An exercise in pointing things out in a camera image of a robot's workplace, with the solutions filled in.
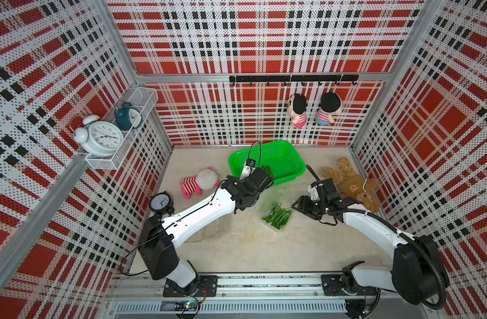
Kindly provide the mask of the green plastic basket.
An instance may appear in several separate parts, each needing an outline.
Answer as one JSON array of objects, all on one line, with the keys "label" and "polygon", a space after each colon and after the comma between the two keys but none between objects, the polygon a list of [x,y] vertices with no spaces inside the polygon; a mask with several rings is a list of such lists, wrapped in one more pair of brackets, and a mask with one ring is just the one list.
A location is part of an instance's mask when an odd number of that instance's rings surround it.
[{"label": "green plastic basket", "polygon": [[259,167],[271,168],[274,186],[292,182],[306,171],[306,164],[298,151],[286,141],[274,141],[234,152],[228,158],[228,165],[235,177],[242,174],[247,158],[255,160]]}]

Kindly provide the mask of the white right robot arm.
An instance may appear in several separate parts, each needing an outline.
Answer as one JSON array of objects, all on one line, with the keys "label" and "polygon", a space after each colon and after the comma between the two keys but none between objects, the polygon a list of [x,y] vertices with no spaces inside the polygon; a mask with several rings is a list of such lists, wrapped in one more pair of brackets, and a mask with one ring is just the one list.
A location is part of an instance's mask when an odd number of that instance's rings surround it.
[{"label": "white right robot arm", "polygon": [[312,183],[309,194],[296,200],[292,208],[315,221],[333,217],[333,225],[344,223],[361,232],[392,259],[388,266],[365,261],[345,266],[340,289],[346,294],[372,287],[396,292],[410,304],[433,310],[446,305],[450,280],[438,246],[429,236],[416,237],[394,227],[356,199],[341,196],[331,179]]}]

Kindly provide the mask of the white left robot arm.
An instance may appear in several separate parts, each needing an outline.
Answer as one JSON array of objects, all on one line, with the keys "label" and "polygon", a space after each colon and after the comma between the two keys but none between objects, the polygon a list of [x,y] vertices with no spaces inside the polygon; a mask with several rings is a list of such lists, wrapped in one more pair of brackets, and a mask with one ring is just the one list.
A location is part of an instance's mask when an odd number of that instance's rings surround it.
[{"label": "white left robot arm", "polygon": [[180,294],[194,295],[201,277],[189,261],[179,258],[177,248],[216,219],[254,206],[273,184],[273,178],[260,167],[242,179],[229,175],[203,201],[176,215],[146,220],[137,250],[152,279],[166,278]]}]

